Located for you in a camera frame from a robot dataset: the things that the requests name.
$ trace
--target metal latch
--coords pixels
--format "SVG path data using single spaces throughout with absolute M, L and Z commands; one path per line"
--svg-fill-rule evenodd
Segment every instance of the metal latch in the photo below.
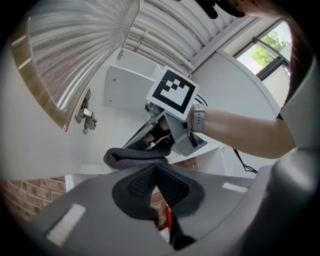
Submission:
M 87 134 L 88 129 L 95 130 L 97 126 L 97 120 L 95 119 L 94 112 L 89 109 L 89 100 L 91 98 L 91 91 L 88 88 L 85 92 L 84 99 L 75 114 L 75 120 L 78 124 L 81 124 L 81 121 L 85 119 L 83 126 L 83 133 Z

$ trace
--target tree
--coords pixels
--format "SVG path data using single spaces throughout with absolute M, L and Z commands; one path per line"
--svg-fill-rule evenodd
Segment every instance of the tree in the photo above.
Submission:
M 276 31 L 272 31 L 271 33 L 265 35 L 261 39 L 261 41 L 265 42 L 278 52 L 280 52 L 289 44 L 289 42 L 285 40 L 279 41 L 278 33 Z M 263 68 L 275 59 L 275 57 L 273 57 L 269 52 L 258 45 L 255 46 L 255 49 L 251 53 L 251 58 L 254 59 Z

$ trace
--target red object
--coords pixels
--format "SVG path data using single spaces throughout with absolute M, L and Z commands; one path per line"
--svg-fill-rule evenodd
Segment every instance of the red object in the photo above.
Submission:
M 171 227 L 172 227 L 172 212 L 167 203 L 165 204 L 165 217 L 166 217 L 166 223 L 168 224 L 168 230 L 170 233 Z

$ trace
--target cable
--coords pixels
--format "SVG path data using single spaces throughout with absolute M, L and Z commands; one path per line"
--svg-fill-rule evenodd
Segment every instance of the cable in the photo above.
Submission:
M 202 98 L 199 94 L 197 94 L 197 96 L 198 96 L 201 100 L 203 100 L 203 102 L 205 103 L 205 105 L 208 107 L 208 104 L 207 104 L 207 102 L 205 101 L 205 99 Z M 195 100 L 196 100 L 197 102 L 199 102 L 200 104 L 203 105 L 203 102 L 201 102 L 201 101 L 198 100 L 197 98 L 196 98 Z M 252 168 L 251 166 L 246 165 L 246 164 L 242 161 L 241 156 L 239 155 L 238 150 L 236 150 L 235 148 L 232 148 L 232 149 L 233 149 L 234 153 L 236 154 L 236 156 L 239 158 L 239 160 L 240 160 L 241 164 L 243 165 L 243 168 L 244 168 L 244 170 L 245 170 L 246 172 L 251 172 L 251 173 L 254 173 L 254 174 L 257 174 L 257 173 L 258 173 L 258 171 L 257 171 L 256 169 Z

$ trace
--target gray fabric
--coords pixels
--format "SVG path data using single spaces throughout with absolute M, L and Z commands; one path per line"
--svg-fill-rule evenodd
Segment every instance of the gray fabric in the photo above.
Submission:
M 155 148 L 151 151 L 140 151 L 128 148 L 110 148 L 104 155 L 103 161 L 111 168 L 123 170 L 139 165 L 163 163 L 171 153 L 170 148 Z

